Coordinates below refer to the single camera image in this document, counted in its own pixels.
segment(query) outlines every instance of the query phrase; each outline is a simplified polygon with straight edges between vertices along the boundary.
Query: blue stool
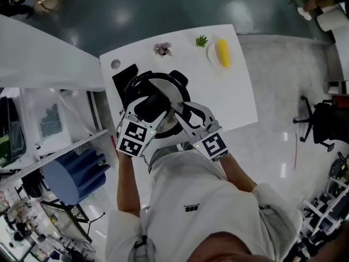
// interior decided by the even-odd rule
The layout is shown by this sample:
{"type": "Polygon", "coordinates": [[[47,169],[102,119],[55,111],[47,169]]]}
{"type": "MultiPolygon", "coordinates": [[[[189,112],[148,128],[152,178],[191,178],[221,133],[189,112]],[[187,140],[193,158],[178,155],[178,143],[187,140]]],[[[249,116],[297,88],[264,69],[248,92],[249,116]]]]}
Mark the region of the blue stool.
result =
{"type": "Polygon", "coordinates": [[[105,183],[104,172],[110,168],[98,163],[105,160],[95,150],[78,155],[69,151],[42,168],[47,185],[56,197],[67,205],[76,205],[105,183]]]}

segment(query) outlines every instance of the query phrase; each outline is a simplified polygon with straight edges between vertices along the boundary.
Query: small plant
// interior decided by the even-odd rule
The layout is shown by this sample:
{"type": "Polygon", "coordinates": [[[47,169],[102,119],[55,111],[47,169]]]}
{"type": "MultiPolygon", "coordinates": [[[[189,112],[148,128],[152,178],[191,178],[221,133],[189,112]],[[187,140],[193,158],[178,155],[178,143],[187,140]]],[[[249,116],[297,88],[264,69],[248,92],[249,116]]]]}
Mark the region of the small plant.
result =
{"type": "Polygon", "coordinates": [[[205,35],[201,35],[200,37],[196,38],[196,46],[206,47],[207,43],[208,39],[205,35]]]}
{"type": "Polygon", "coordinates": [[[169,47],[171,47],[171,43],[169,43],[169,42],[156,44],[156,45],[154,45],[155,54],[161,55],[161,57],[165,56],[165,55],[172,56],[172,53],[169,50],[169,47]]]}

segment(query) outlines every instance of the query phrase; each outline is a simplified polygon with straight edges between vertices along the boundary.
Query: black handle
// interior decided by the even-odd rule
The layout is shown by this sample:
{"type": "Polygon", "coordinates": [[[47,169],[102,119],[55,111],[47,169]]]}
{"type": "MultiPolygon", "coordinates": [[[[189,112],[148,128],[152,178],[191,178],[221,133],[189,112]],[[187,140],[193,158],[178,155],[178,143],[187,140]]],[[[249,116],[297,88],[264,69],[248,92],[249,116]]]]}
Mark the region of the black handle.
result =
{"type": "Polygon", "coordinates": [[[184,87],[186,87],[186,85],[188,84],[188,79],[186,78],[186,76],[177,70],[170,72],[170,76],[179,81],[184,87]]]}

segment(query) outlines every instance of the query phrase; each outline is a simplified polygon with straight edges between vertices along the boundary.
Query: hair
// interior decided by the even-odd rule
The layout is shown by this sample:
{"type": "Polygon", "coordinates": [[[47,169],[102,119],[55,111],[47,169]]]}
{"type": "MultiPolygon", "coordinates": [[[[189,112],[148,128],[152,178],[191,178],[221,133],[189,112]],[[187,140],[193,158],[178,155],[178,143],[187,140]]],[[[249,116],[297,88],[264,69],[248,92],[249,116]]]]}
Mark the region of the hair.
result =
{"type": "Polygon", "coordinates": [[[24,238],[22,237],[22,235],[19,233],[19,232],[16,232],[15,235],[13,236],[13,239],[16,241],[16,242],[21,242],[24,240],[24,238]]]}

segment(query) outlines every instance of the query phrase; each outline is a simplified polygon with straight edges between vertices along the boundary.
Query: decorative flower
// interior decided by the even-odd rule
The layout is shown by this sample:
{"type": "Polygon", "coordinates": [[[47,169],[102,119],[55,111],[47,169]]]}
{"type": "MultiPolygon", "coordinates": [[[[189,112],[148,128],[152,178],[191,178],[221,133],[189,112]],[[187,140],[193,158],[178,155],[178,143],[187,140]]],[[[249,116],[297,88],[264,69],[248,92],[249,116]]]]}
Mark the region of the decorative flower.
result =
{"type": "Polygon", "coordinates": [[[171,47],[171,43],[169,43],[169,42],[156,44],[156,45],[154,45],[155,54],[158,54],[161,57],[164,55],[172,56],[172,53],[169,50],[169,47],[171,47]]]}

